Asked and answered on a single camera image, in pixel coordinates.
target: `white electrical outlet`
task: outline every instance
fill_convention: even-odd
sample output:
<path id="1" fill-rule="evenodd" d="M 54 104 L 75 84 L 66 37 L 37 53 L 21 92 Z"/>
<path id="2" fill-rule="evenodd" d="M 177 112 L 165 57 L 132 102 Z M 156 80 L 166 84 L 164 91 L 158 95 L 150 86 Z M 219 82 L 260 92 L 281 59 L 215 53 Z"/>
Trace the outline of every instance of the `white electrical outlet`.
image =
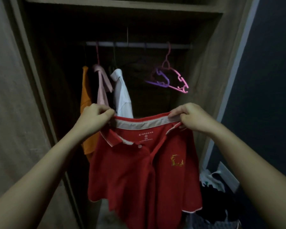
<path id="1" fill-rule="evenodd" d="M 230 172 L 230 170 L 228 170 L 228 168 L 222 162 L 219 162 L 217 170 L 220 171 L 219 175 L 221 176 L 221 178 L 225 181 L 225 183 L 229 186 L 233 193 L 235 193 L 237 188 L 239 187 L 239 181 L 236 179 L 236 177 Z"/>

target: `clothes rod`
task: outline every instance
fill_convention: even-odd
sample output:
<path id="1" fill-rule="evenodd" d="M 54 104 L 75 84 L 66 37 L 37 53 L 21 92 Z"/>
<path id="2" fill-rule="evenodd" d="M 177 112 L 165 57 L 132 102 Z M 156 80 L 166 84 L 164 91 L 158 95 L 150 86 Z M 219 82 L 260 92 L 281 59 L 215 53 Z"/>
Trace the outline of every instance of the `clothes rod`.
<path id="1" fill-rule="evenodd" d="M 130 48 L 147 48 L 147 49 L 168 49 L 167 43 L 144 43 L 144 42 L 86 42 L 86 46 L 99 47 L 130 47 Z M 192 49 L 191 44 L 171 44 L 171 49 Z"/>

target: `orange shirt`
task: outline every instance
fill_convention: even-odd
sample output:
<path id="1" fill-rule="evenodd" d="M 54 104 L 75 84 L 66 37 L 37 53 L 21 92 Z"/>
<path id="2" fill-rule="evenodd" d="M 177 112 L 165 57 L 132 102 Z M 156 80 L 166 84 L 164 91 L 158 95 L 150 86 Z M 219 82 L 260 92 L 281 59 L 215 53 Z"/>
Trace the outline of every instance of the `orange shirt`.
<path id="1" fill-rule="evenodd" d="M 80 114 L 82 114 L 85 107 L 90 106 L 92 104 L 92 97 L 91 97 L 91 90 L 89 86 L 89 79 L 87 75 L 88 67 L 83 67 L 83 87 L 82 87 L 82 97 L 80 100 Z M 85 140 L 82 144 L 84 154 L 87 156 L 88 161 L 90 161 L 90 158 L 92 157 L 92 153 L 95 151 L 98 138 L 99 138 L 99 132 L 89 137 L 87 140 Z"/>

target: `right hand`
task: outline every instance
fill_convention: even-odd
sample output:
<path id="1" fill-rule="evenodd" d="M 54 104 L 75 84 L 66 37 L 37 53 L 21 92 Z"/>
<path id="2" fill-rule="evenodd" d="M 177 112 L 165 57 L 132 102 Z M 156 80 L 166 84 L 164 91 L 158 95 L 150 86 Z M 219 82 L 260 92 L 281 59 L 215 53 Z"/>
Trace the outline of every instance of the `right hand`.
<path id="1" fill-rule="evenodd" d="M 187 103 L 173 109 L 168 117 L 179 115 L 181 122 L 192 131 L 208 133 L 218 122 L 199 105 Z"/>

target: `wardrobe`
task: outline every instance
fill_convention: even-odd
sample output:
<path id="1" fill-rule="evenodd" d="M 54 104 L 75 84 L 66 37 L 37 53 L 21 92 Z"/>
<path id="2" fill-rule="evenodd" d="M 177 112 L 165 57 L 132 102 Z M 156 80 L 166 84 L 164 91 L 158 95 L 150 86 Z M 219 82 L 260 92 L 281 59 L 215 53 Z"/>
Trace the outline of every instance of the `wardrobe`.
<path id="1" fill-rule="evenodd" d="M 91 42 L 186 45 L 168 56 L 189 86 L 188 93 L 144 82 L 167 48 L 98 47 L 106 72 L 121 68 L 134 118 L 199 104 L 217 117 L 252 0 L 9 0 L 25 49 L 36 97 L 52 144 L 80 115 L 82 67 L 97 63 Z M 176 76 L 169 76 L 178 86 Z M 194 134 L 202 160 L 209 144 Z M 78 148 L 65 186 L 79 227 L 87 228 L 88 161 Z"/>

